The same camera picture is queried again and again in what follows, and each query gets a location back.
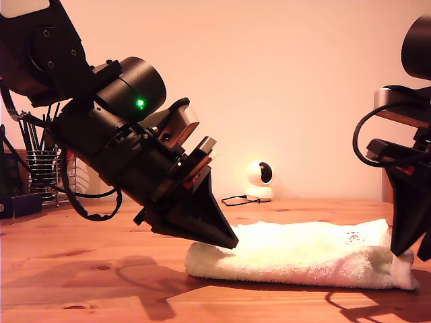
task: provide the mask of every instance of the folded towel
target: folded towel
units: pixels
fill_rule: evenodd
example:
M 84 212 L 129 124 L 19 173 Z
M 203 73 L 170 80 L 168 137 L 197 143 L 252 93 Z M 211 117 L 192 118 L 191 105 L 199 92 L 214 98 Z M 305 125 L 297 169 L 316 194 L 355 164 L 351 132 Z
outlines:
M 195 242 L 186 271 L 195 277 L 299 285 L 415 289 L 413 252 L 397 258 L 384 219 L 358 225 L 258 222 L 232 227 L 233 250 Z

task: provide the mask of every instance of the wooden table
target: wooden table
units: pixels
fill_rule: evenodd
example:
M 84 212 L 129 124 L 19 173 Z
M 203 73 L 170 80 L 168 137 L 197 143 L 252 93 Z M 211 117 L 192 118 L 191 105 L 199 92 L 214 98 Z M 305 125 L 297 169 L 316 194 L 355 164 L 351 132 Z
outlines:
M 112 208 L 112 203 L 88 207 L 107 213 Z M 363 200 L 222 209 L 233 225 L 392 220 L 392 205 Z M 63 205 L 2 220 L 2 322 L 431 321 L 431 261 L 415 260 L 413 273 L 421 287 L 414 292 L 196 279 L 184 270 L 191 242 L 153 234 L 146 224 L 137 227 L 132 219 L 139 210 L 128 202 L 114 219 L 94 223 Z

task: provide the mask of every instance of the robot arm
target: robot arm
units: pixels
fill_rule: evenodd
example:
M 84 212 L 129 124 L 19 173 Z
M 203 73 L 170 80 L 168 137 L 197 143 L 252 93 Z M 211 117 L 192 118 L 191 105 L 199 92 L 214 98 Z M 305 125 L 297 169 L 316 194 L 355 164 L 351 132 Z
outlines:
M 430 57 L 431 15 L 423 15 L 409 29 L 401 59 L 411 76 L 431 80 Z M 423 261 L 431 258 L 430 103 L 431 87 L 410 89 L 389 85 L 379 89 L 374 95 L 374 111 L 368 115 L 376 114 L 418 128 L 413 138 L 415 144 L 405 147 L 373 139 L 367 146 L 368 159 L 355 150 L 366 164 L 384 167 L 391 182 L 394 197 L 392 252 L 399 256 L 425 233 L 418 250 L 418 257 Z
M 63 153 L 72 151 L 105 183 L 144 206 L 136 224 L 146 221 L 155 233 L 234 248 L 238 239 L 211 192 L 208 164 L 216 141 L 204 138 L 190 155 L 181 147 L 199 124 L 189 99 L 156 112 L 166 99 L 164 82 L 137 57 L 90 66 L 58 0 L 3 14 L 0 90 L 11 117 L 29 118 L 16 112 L 9 91 L 28 97 L 33 107 L 72 99 L 52 122 L 29 121 L 44 127 Z M 87 215 L 66 193 L 79 214 L 102 219 Z

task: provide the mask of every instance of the security camera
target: security camera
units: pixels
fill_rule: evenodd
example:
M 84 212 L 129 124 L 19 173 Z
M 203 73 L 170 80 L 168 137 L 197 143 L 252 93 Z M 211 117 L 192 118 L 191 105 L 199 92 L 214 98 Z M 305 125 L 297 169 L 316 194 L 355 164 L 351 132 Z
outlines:
M 273 179 L 272 167 L 263 161 L 254 161 L 247 170 L 250 186 L 246 189 L 247 199 L 269 202 L 274 197 L 269 184 Z

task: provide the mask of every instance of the black wire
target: black wire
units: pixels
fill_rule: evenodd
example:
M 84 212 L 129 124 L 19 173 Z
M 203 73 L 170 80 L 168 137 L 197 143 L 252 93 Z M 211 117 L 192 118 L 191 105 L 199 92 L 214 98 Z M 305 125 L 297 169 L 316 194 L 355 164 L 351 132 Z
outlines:
M 13 148 L 12 144 L 7 140 L 6 135 L 4 133 L 1 133 L 0 136 L 3 140 L 3 142 L 6 144 L 7 148 L 9 148 L 9 150 L 13 153 L 13 155 L 18 160 L 18 162 L 22 165 L 22 167 L 24 167 L 26 169 L 26 171 L 32 175 L 33 178 L 37 177 L 36 172 L 34 170 L 32 170 L 30 167 L 28 167 L 27 163 L 21 158 L 21 156 L 18 154 L 18 152 L 15 150 L 15 148 Z M 45 186 L 50 187 L 53 190 L 58 190 L 59 192 L 66 193 L 66 190 L 64 190 L 61 187 L 52 185 L 47 180 L 41 180 L 41 182 Z M 105 193 L 101 193 L 101 194 L 84 194 L 84 193 L 74 192 L 74 195 L 78 196 L 78 197 L 84 197 L 85 199 L 99 199 L 101 197 L 109 196 L 109 195 L 115 193 L 116 191 L 117 191 L 117 189 L 113 188 L 112 190 L 105 192 Z
M 244 205 L 244 204 L 249 204 L 249 203 L 264 203 L 264 202 L 268 202 L 268 201 L 261 201 L 261 199 L 257 199 L 257 200 L 248 200 L 247 202 L 241 202 L 241 203 L 235 203 L 235 204 L 228 204 L 226 203 L 227 200 L 230 199 L 246 199 L 247 195 L 237 195 L 237 196 L 231 196 L 231 197 L 226 197 L 225 199 L 222 199 L 222 203 L 225 204 L 227 207 L 236 207 L 237 205 Z
M 401 159 L 397 159 L 394 161 L 371 161 L 369 159 L 367 159 L 364 155 L 361 154 L 360 150 L 359 150 L 359 146 L 358 146 L 358 137 L 359 137 L 359 132 L 360 129 L 362 128 L 362 126 L 364 125 L 364 123 L 371 118 L 372 116 L 378 114 L 379 112 L 386 110 L 386 109 L 390 109 L 390 108 L 394 108 L 394 107 L 398 107 L 398 106 L 407 106 L 407 107 L 411 107 L 412 103 L 411 102 L 400 102 L 400 103 L 396 103 L 396 104 L 388 104 L 385 106 L 381 106 L 377 109 L 374 109 L 373 111 L 371 111 L 370 113 L 368 113 L 364 118 L 361 119 L 361 121 L 358 123 L 358 125 L 355 128 L 354 134 L 353 134 L 353 150 L 354 153 L 358 156 L 358 158 L 360 159 L 361 162 L 372 166 L 372 167 L 389 167 L 389 166 L 404 166 L 405 164 L 410 164 L 410 163 L 414 163 L 414 162 L 424 162 L 426 160 L 430 160 L 431 159 L 431 153 L 421 153 L 419 155 L 415 155 L 415 156 L 411 156 L 411 157 L 407 157 L 407 158 L 401 158 Z
M 115 210 L 110 215 L 100 215 L 100 214 L 91 214 L 89 215 L 87 210 L 81 205 L 81 203 L 78 201 L 72 190 L 70 189 L 70 183 L 69 178 L 67 176 L 67 149 L 64 147 L 61 147 L 61 154 L 60 154 L 60 174 L 61 179 L 63 181 L 63 185 L 65 187 L 65 193 L 67 198 L 69 199 L 69 202 L 72 204 L 72 207 L 75 209 L 75 211 L 81 215 L 84 219 L 90 220 L 90 221 L 107 221 L 109 219 L 112 219 L 114 215 L 118 212 L 120 209 L 121 203 L 123 202 L 123 194 L 121 193 L 120 188 L 116 188 L 115 191 L 117 192 L 117 205 L 115 207 Z

